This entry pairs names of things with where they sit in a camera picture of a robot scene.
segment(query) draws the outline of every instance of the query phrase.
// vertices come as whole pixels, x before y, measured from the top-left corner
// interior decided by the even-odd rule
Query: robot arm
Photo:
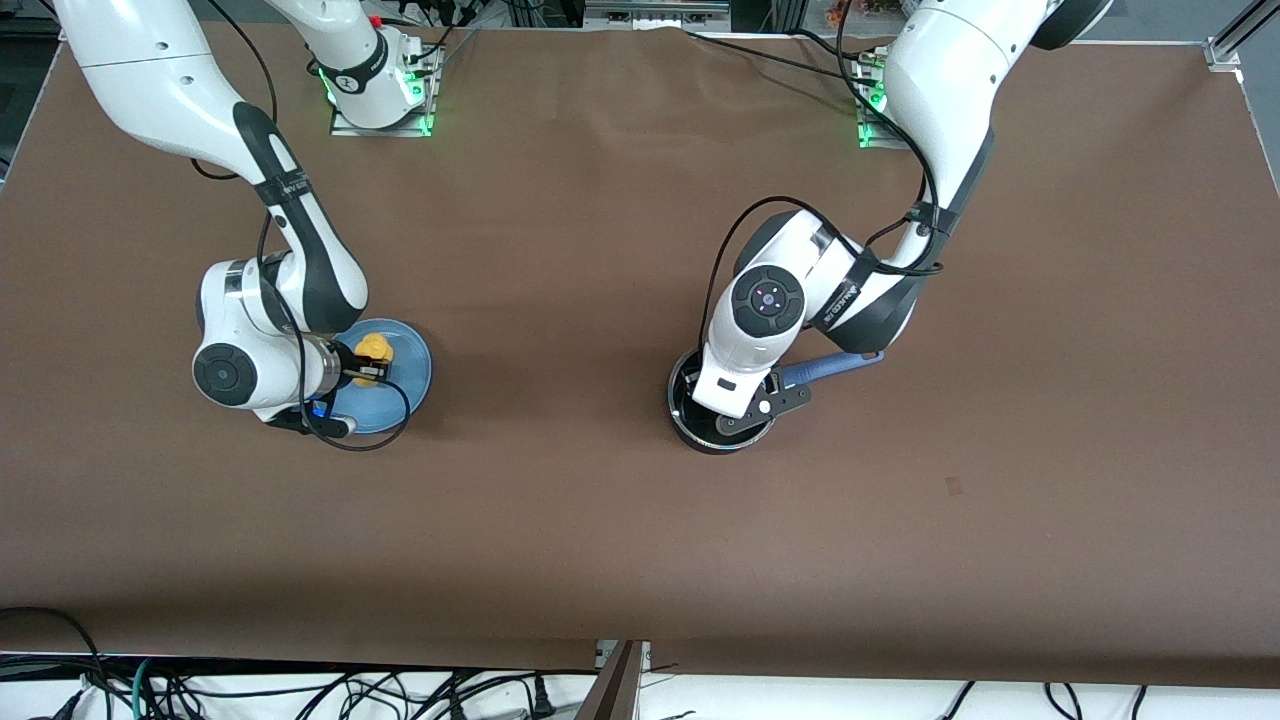
[[[223,77],[186,0],[55,3],[108,117],[152,147],[234,170],[284,236],[289,251],[264,259],[261,272],[252,259],[219,263],[205,274],[197,305],[204,340],[193,359],[196,384],[210,400],[276,419],[300,396],[301,354],[288,315],[303,333],[351,327],[369,292],[360,265],[275,123]],[[302,354],[302,396],[338,384],[338,348],[303,336]]]
[[[805,210],[765,220],[716,305],[694,401],[742,418],[806,323],[849,354],[888,347],[925,277],[886,272],[884,264],[923,269],[937,260],[986,167],[991,109],[1005,76],[1029,44],[1065,45],[1107,6],[1102,0],[922,3],[890,47],[883,82],[886,114],[929,161],[934,192],[908,214],[911,222],[883,264]],[[934,204],[938,222],[931,231]]]

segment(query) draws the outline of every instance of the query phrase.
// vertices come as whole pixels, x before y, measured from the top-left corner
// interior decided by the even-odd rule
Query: tool handle
[[[797,384],[808,384],[822,378],[838,375],[868,365],[874,365],[884,359],[883,352],[860,355],[858,352],[836,352],[826,357],[818,357],[782,368],[780,377],[782,387],[788,388]]]

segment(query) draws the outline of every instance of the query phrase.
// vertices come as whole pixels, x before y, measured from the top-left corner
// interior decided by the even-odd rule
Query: metal frame
[[[636,694],[640,692],[640,674],[648,662],[643,641],[618,641],[608,651],[604,669],[591,683],[573,720],[632,720],[636,715]]]
[[[1240,67],[1239,49],[1267,22],[1280,14],[1280,0],[1253,0],[1221,32],[1204,41],[1204,60],[1215,73]]]
[[[462,42],[466,42],[466,38],[458,44],[458,47],[462,47]],[[431,137],[435,128],[435,104],[440,97],[440,76],[444,72],[444,50],[445,46],[434,47],[422,58],[421,69],[428,70],[428,73],[422,78],[422,85],[415,85],[415,87],[421,87],[426,99],[399,122],[376,129],[355,126],[338,111],[338,106],[330,97],[329,105],[333,106],[333,117],[329,120],[329,135],[338,137]]]

